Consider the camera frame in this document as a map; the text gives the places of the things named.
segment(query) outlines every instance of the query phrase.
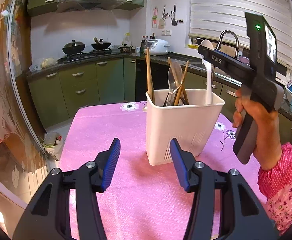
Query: white utensil holder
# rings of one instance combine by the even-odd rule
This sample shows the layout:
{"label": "white utensil holder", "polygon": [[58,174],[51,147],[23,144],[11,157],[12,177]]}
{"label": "white utensil holder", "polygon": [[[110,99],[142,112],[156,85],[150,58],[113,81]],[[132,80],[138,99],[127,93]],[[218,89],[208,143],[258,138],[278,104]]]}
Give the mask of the white utensil holder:
{"label": "white utensil holder", "polygon": [[154,90],[156,105],[147,97],[146,151],[150,165],[171,163],[170,141],[177,138],[184,151],[198,156],[214,129],[225,101],[212,93],[205,105],[206,90],[187,89],[189,105],[165,106],[169,90]]}

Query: small screen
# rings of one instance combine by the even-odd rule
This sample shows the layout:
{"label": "small screen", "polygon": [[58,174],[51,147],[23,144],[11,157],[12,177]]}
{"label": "small screen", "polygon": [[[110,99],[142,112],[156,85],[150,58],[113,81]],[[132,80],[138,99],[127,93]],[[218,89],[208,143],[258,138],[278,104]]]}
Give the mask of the small screen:
{"label": "small screen", "polygon": [[276,39],[267,25],[265,25],[267,40],[267,56],[276,64]]}

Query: window blind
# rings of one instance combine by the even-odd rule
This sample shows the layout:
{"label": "window blind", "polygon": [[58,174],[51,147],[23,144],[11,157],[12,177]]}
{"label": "window blind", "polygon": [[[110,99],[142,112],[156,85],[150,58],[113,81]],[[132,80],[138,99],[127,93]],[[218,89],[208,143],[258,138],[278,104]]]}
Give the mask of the window blind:
{"label": "window blind", "polygon": [[[264,15],[277,38],[277,60],[292,66],[292,12],[288,0],[191,0],[190,36],[219,40],[224,30],[238,36],[249,49],[245,11]],[[224,41],[235,43],[229,34]]]}

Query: clear plastic spoon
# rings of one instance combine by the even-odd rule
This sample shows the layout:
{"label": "clear plastic spoon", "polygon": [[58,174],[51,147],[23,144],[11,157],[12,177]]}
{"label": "clear plastic spoon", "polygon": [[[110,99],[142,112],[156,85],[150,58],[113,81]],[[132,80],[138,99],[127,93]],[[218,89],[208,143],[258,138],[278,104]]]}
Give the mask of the clear plastic spoon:
{"label": "clear plastic spoon", "polygon": [[[202,46],[209,48],[209,49],[214,49],[213,44],[209,40],[203,40],[201,42]],[[207,88],[206,88],[206,105],[211,105],[212,102],[212,92],[211,92],[211,64],[204,60],[203,55],[201,55],[202,62],[204,63],[207,71]]]}
{"label": "clear plastic spoon", "polygon": [[174,103],[173,95],[180,87],[182,76],[183,73],[180,64],[177,61],[173,61],[168,71],[169,93],[166,106],[171,106]]}

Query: gas stove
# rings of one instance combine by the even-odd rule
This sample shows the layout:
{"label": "gas stove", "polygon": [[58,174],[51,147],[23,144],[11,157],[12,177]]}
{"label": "gas stove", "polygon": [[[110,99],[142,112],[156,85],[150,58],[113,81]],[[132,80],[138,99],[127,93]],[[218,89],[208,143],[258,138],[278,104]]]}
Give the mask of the gas stove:
{"label": "gas stove", "polygon": [[86,59],[86,58],[96,57],[96,56],[100,56],[100,55],[116,55],[116,54],[120,54],[120,52],[119,51],[112,51],[111,49],[103,49],[103,50],[94,49],[93,51],[88,52],[88,53],[80,52],[77,54],[72,54],[72,55],[68,55],[67,57],[60,58],[58,60],[58,63],[68,63],[68,62],[73,62],[73,61],[82,60],[82,59]]}

